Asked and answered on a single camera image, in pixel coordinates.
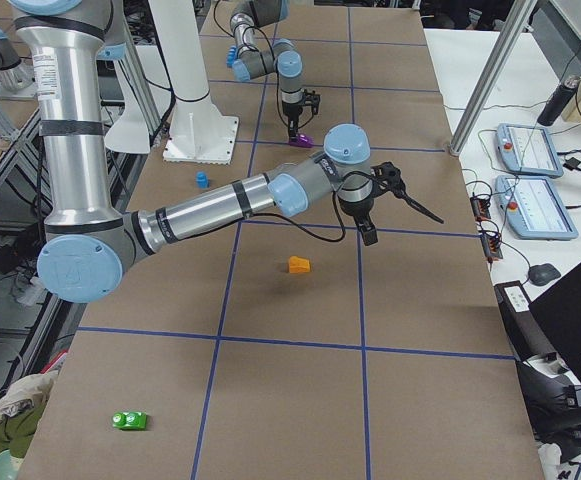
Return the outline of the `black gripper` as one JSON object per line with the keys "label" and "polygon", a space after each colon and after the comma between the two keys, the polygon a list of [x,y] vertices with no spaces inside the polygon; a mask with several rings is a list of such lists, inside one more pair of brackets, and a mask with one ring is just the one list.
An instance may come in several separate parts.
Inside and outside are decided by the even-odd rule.
{"label": "black gripper", "polygon": [[342,211],[350,216],[361,233],[362,241],[365,245],[374,245],[378,242],[378,235],[375,225],[371,219],[371,211],[374,207],[374,199],[367,196],[361,200],[347,200],[341,192],[337,194],[337,199]]}
{"label": "black gripper", "polygon": [[281,91],[281,107],[284,117],[287,119],[288,140],[303,140],[300,115],[303,111],[303,90]]}

